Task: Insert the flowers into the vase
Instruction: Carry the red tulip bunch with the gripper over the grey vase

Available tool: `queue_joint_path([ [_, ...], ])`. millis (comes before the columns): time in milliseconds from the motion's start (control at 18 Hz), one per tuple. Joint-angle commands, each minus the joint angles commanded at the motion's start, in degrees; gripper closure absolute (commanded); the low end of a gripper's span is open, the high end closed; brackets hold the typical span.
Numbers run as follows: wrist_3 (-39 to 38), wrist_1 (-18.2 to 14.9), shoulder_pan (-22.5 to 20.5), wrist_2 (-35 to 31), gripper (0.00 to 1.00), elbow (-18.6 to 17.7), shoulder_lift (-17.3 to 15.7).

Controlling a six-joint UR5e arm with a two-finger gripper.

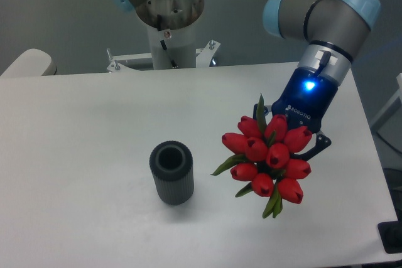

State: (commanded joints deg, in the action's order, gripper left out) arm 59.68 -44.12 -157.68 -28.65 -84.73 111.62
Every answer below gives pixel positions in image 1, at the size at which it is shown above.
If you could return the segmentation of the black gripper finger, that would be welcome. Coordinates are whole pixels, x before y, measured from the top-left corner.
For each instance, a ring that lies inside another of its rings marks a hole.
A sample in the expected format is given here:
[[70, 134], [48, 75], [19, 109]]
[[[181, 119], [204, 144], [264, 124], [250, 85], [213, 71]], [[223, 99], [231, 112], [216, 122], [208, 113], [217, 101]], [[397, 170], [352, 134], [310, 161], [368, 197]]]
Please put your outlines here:
[[[270, 105], [264, 105], [263, 107], [263, 113], [264, 113], [264, 118], [271, 113], [271, 106]], [[253, 107], [253, 119], [257, 120], [258, 119], [258, 104], [255, 104]]]
[[323, 131], [316, 133], [315, 145], [303, 154], [290, 154], [291, 159], [301, 159], [303, 161], [309, 161], [324, 149], [327, 149], [332, 144], [331, 139], [324, 134]]

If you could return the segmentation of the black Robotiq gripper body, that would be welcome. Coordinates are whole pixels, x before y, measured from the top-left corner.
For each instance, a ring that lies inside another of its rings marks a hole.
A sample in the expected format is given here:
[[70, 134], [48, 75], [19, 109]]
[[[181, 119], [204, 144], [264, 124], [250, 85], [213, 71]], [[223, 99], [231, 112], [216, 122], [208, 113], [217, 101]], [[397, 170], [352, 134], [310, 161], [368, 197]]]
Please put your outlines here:
[[271, 111], [273, 115], [285, 115], [289, 129], [307, 126], [310, 131], [320, 131], [323, 116], [337, 91], [333, 81], [316, 77], [306, 68], [297, 68]]

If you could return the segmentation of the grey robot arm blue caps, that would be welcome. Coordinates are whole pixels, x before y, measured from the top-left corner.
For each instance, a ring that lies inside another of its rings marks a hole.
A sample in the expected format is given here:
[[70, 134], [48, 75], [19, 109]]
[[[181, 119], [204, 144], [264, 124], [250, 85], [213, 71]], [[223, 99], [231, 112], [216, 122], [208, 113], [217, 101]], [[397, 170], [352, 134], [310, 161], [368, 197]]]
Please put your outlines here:
[[[195, 48], [193, 26], [204, 10], [204, 0], [113, 0], [123, 11], [135, 11], [148, 31], [156, 70], [209, 67], [219, 44]], [[307, 126], [316, 135], [309, 160], [330, 145], [321, 123], [362, 44], [372, 30], [379, 0], [268, 0], [263, 26], [271, 35], [304, 39], [308, 47], [281, 97], [256, 116], [284, 114], [294, 129]]]

